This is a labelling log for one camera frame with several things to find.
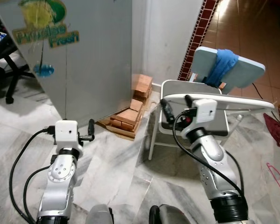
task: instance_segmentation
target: chair backrest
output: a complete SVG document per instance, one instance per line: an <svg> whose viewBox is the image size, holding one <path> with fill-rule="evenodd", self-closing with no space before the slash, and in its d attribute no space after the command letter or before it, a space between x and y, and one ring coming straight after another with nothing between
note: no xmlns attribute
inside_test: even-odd
<svg viewBox="0 0 280 224"><path fill-rule="evenodd" d="M216 59L216 49L207 47L196 49L191 68L191 71L197 74L195 82L200 83L209 75ZM222 78L221 82L226 83L226 86L221 91L228 94L234 87L245 88L263 76L265 71L263 64L240 56L236 65Z"/></svg>

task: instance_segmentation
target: stack of wooden blocks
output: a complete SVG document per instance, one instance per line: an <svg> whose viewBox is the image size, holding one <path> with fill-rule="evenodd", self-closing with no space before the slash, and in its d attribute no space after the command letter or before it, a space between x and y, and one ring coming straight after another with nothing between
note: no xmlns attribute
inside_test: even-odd
<svg viewBox="0 0 280 224"><path fill-rule="evenodd" d="M106 129L119 137L133 140L141 123L152 91L152 78L142 74L134 75L134 96L128 109L99 121Z"/></svg>

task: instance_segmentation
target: refrigerator sticker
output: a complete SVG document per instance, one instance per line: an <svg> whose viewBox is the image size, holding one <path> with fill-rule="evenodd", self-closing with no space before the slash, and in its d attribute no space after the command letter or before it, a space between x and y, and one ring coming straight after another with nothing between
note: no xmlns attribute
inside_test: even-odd
<svg viewBox="0 0 280 224"><path fill-rule="evenodd" d="M78 42L79 31L67 31L62 21L66 15L65 5L59 0L22 0L21 7L26 27L14 29L18 44L48 39L51 48Z"/></svg>

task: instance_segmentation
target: red tile border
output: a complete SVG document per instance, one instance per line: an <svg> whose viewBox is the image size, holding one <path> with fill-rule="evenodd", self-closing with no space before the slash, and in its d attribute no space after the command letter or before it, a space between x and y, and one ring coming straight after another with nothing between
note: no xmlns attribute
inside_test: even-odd
<svg viewBox="0 0 280 224"><path fill-rule="evenodd" d="M214 15L219 0L204 0L201 6L199 16L196 21L194 31L192 33L189 46L182 63L182 67L178 76L178 80L188 81L193 62L193 55L199 46L201 46L206 31L210 25L210 21Z"/></svg>

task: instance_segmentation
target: brown tile floor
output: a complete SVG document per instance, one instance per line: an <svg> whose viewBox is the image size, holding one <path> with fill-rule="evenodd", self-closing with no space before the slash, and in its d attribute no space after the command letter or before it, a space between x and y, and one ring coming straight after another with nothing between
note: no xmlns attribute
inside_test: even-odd
<svg viewBox="0 0 280 224"><path fill-rule="evenodd" d="M259 13L263 2L221 0L203 46L230 49L235 54L264 64L266 72L255 85L265 100L274 103L280 102L280 16L269 4ZM253 85L235 88L231 94L260 98Z"/></svg>

